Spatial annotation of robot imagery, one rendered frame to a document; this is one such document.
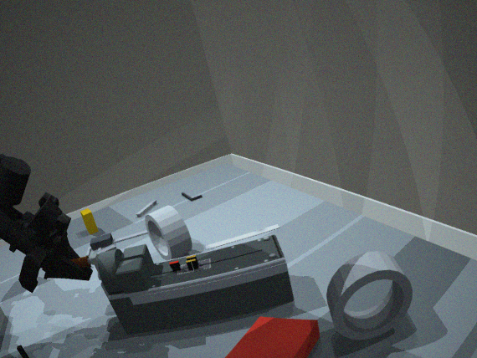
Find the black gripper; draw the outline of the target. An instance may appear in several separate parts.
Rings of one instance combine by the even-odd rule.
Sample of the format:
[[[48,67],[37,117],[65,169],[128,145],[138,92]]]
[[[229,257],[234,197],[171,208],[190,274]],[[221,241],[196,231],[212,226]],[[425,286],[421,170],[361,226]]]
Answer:
[[[10,244],[9,250],[15,250],[26,254],[19,275],[19,282],[27,291],[33,293],[38,285],[37,277],[40,268],[45,273],[44,278],[90,280],[93,269],[81,268],[71,259],[80,256],[70,247],[67,238],[67,229],[71,217],[64,213],[59,215],[57,222],[50,231],[47,231],[41,238],[39,235],[35,239],[41,242],[41,246],[31,242],[26,237],[23,228],[26,230],[31,219],[30,213],[18,212],[14,216],[6,236],[6,242]]]

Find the yellow rectangular block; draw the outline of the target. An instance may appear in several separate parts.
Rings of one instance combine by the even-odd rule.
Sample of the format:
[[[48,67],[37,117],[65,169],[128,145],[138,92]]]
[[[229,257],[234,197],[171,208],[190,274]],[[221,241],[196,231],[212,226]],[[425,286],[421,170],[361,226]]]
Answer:
[[[81,216],[84,219],[85,226],[86,226],[88,232],[90,233],[90,235],[93,234],[93,233],[99,232],[90,209],[86,208],[84,211],[82,211],[82,212],[80,211],[80,213],[81,213]]]

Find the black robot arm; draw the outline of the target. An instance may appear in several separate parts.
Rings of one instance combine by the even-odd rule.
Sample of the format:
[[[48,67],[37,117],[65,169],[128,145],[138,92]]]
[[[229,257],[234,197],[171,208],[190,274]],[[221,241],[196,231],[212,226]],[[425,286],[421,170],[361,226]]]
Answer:
[[[19,212],[13,206],[22,201],[30,173],[31,168],[25,161],[0,154],[0,238],[5,242],[8,228]],[[63,212],[59,209],[58,198],[47,192],[38,203],[40,209],[35,215],[28,212],[31,221],[26,226],[26,230],[20,229],[28,240],[41,246],[43,240],[39,242],[35,238],[37,235],[42,238],[47,231],[50,231]]]

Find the grey cylinder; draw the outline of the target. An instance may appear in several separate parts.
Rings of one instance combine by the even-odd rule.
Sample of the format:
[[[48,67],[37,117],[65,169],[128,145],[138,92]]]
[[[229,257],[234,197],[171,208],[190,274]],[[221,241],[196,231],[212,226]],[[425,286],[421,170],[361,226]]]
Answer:
[[[375,281],[392,280],[387,296],[364,311],[344,309],[361,287]],[[379,336],[398,324],[408,312],[412,285],[399,263],[384,252],[365,252],[344,263],[327,286],[327,304],[336,330],[349,339],[365,340]]]
[[[145,216],[146,228],[157,252],[167,261],[192,250],[187,225],[171,206],[157,209]]]

